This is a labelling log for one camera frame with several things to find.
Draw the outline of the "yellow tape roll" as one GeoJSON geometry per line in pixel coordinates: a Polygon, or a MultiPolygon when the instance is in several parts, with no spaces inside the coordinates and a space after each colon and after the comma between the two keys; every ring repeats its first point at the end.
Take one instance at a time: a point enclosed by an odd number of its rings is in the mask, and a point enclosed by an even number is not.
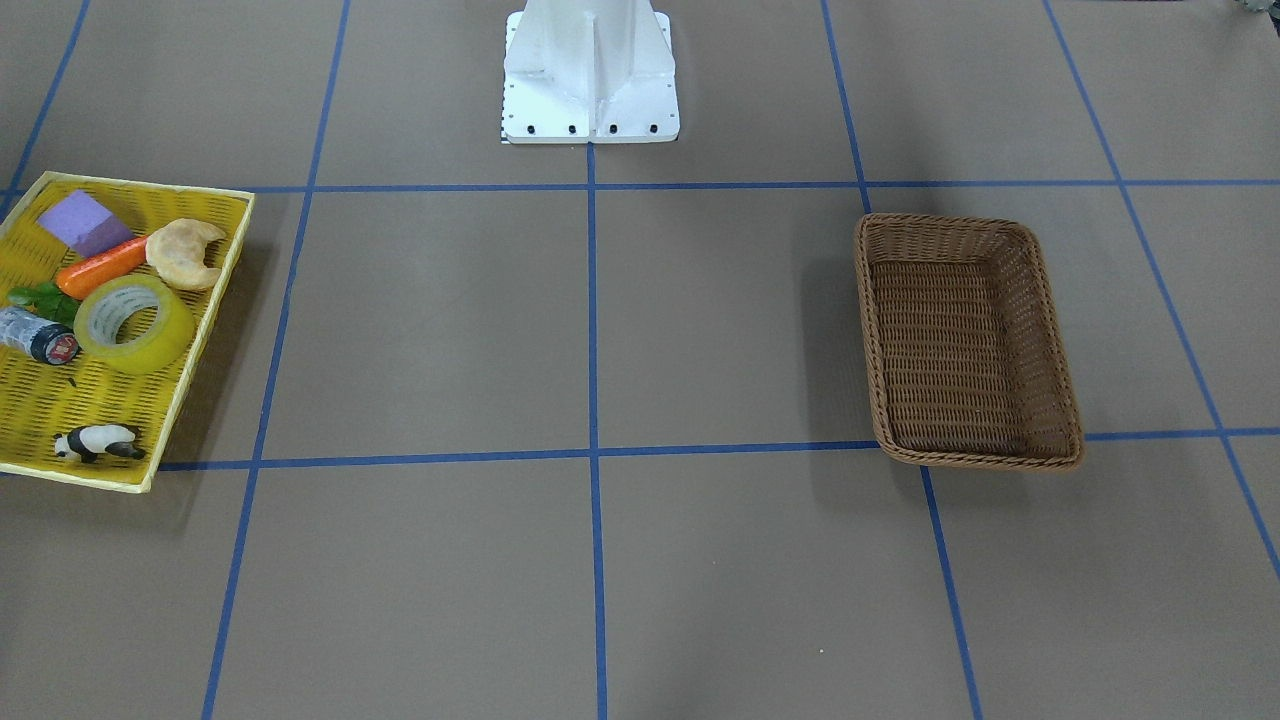
{"type": "Polygon", "coordinates": [[[195,314],[152,275],[109,281],[79,305],[73,324],[82,351],[115,372],[147,375],[177,363],[195,341],[195,314]]]}

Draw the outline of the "brown wicker basket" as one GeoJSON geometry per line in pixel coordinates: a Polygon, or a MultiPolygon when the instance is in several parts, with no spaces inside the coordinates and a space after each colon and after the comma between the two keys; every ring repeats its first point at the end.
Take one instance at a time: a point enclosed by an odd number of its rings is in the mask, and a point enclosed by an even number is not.
{"type": "Polygon", "coordinates": [[[876,439],[916,466],[1070,471],[1085,455],[1041,243],[1024,224],[876,211],[854,236],[876,439]]]}

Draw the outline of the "yellow plastic basket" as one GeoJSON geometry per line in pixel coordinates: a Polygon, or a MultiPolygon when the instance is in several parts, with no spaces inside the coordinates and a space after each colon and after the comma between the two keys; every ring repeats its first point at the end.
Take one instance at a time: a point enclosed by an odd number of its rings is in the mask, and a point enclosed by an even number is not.
{"type": "Polygon", "coordinates": [[[69,364],[50,366],[3,348],[3,470],[74,486],[142,495],[151,489],[166,445],[212,337],[230,274],[241,259],[256,197],[251,192],[49,170],[15,201],[3,223],[3,290],[50,281],[76,252],[42,229],[37,218],[83,190],[132,231],[148,234],[191,218],[225,232],[206,258],[221,269],[210,290],[173,290],[195,314],[195,341],[169,368],[147,375],[115,372],[82,350],[69,364]],[[54,455],[54,436],[82,425],[138,427],[146,457],[102,457],[92,464],[54,455]]]}

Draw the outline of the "toy croissant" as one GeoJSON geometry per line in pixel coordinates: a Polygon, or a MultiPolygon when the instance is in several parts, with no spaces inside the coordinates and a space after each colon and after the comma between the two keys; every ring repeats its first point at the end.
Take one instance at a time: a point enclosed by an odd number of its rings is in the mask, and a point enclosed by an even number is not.
{"type": "Polygon", "coordinates": [[[212,288],[221,269],[205,263],[211,243],[227,238],[216,225],[191,218],[175,219],[145,241],[145,261],[169,287],[183,291],[212,288]]]}

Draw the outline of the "panda figurine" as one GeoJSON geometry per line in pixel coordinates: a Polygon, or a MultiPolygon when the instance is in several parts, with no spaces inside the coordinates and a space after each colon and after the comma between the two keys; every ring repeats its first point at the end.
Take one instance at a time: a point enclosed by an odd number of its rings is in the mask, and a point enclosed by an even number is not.
{"type": "Polygon", "coordinates": [[[127,424],[100,424],[76,427],[54,436],[54,455],[59,459],[92,464],[102,455],[142,460],[146,451],[140,446],[141,429],[127,424]]]}

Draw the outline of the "orange toy carrot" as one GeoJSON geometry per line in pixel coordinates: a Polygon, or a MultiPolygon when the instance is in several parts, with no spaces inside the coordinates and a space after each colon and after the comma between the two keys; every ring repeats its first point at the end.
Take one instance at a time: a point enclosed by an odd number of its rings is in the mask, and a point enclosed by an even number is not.
{"type": "Polygon", "coordinates": [[[148,237],[128,240],[114,249],[60,269],[52,282],[68,297],[86,300],[100,286],[128,275],[146,263],[148,237]]]}

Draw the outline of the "purple foam block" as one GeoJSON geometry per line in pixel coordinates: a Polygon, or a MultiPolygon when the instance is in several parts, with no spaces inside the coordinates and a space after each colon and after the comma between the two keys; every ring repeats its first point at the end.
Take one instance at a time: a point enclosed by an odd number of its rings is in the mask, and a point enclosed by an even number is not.
{"type": "Polygon", "coordinates": [[[38,225],[82,258],[109,252],[134,238],[131,228],[83,190],[76,190],[37,218],[38,225]]]}

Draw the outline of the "small dark can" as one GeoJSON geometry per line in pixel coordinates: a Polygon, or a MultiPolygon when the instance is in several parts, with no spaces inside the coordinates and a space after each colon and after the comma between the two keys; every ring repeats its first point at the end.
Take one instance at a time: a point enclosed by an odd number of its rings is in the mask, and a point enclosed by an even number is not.
{"type": "Polygon", "coordinates": [[[67,365],[81,352],[81,345],[70,327],[17,306],[1,310],[1,342],[3,346],[50,366],[67,365]]]}

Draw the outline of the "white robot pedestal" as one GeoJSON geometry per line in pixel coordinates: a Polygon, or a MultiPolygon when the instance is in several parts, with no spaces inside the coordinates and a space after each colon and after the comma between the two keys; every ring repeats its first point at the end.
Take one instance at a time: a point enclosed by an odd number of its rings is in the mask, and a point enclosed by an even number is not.
{"type": "Polygon", "coordinates": [[[529,1],[506,18],[500,138],[668,143],[681,133],[672,24],[649,1],[529,1]]]}

